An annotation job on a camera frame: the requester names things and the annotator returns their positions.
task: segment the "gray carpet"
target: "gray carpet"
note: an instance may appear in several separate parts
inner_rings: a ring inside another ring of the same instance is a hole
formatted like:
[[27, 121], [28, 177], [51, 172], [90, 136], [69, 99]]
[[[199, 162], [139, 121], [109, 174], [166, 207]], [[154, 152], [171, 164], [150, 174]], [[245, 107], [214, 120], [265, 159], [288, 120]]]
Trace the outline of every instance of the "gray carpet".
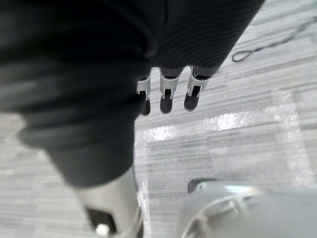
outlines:
[[[135, 139], [146, 237], [174, 237], [177, 210], [194, 178], [314, 186], [317, 25], [243, 62], [231, 55], [282, 39], [316, 15], [313, 0], [268, 0], [191, 113], [183, 108], [189, 69], [169, 115], [159, 111], [159, 71], [152, 71], [152, 111], [137, 119]], [[22, 126], [17, 115], [0, 115], [0, 237], [97, 237], [44, 152], [18, 142]]]

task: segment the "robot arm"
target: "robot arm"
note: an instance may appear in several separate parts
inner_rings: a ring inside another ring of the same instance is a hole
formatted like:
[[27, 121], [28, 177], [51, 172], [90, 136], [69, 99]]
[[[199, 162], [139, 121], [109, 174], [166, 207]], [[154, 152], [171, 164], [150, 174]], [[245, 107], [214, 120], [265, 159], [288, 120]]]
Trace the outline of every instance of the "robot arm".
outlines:
[[155, 49], [123, 3], [142, 5], [1, 1], [0, 109], [22, 115], [20, 138], [48, 152], [99, 233], [135, 237], [134, 120], [143, 106], [136, 85]]

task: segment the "black rubber pad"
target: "black rubber pad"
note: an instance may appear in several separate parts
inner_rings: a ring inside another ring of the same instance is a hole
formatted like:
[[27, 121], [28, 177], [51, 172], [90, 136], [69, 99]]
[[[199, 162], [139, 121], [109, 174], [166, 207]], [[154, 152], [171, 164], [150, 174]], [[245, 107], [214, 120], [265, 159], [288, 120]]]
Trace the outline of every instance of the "black rubber pad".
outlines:
[[195, 96], [190, 97], [186, 94], [185, 101], [184, 101], [185, 110], [192, 112], [196, 108], [198, 104], [198, 100], [199, 100], [199, 97], [195, 97]]
[[165, 99], [161, 98], [160, 99], [159, 108], [163, 114], [170, 113], [172, 110], [172, 107], [173, 107], [173, 100], [172, 99], [169, 99], [169, 98], [165, 98]]
[[150, 114], [150, 112], [151, 112], [151, 103], [150, 103], [150, 100], [147, 100], [147, 101], [145, 101], [145, 103], [144, 103], [144, 107], [143, 107], [143, 109], [142, 109], [142, 111], [141, 111], [141, 114], [142, 114], [143, 116], [147, 116], [147, 115]]

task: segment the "black cord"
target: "black cord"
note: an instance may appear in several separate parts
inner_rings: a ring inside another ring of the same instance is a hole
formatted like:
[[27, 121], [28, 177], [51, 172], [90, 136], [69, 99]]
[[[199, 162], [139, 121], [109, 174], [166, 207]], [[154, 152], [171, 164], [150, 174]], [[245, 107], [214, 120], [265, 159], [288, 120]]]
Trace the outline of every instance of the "black cord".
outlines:
[[[259, 47], [259, 48], [254, 49], [254, 50], [236, 52], [232, 56], [232, 61], [233, 62], [241, 62], [241, 61], [245, 60], [247, 57], [249, 57], [250, 55], [252, 55], [254, 52], [259, 52], [259, 51], [262, 51], [262, 50], [265, 50], [265, 49], [268, 49], [268, 48], [272, 48], [272, 47], [279, 46], [279, 45], [285, 44], [287, 42], [290, 42], [295, 37], [297, 37], [301, 32], [305, 31], [308, 27], [310, 27], [310, 25], [312, 25], [314, 23], [317, 23], [317, 16], [313, 17], [312, 20], [310, 20], [308, 22], [305, 22], [304, 24], [298, 26], [298, 29], [295, 32], [293, 32], [289, 37], [287, 37], [287, 38], [285, 38], [283, 40], [274, 42], [274, 43], [269, 44], [267, 46]], [[235, 59], [237, 56], [242, 56], [242, 55], [244, 55], [242, 58]]]

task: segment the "black sleeve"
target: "black sleeve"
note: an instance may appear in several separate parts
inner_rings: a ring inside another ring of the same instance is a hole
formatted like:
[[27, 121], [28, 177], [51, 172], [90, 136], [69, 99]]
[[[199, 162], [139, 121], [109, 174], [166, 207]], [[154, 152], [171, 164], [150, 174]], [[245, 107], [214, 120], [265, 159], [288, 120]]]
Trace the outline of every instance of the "black sleeve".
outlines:
[[136, 82], [164, 24], [162, 14], [144, 22], [134, 2], [0, 3], [0, 109], [22, 114], [20, 138], [45, 148], [73, 186], [110, 181], [133, 163]]

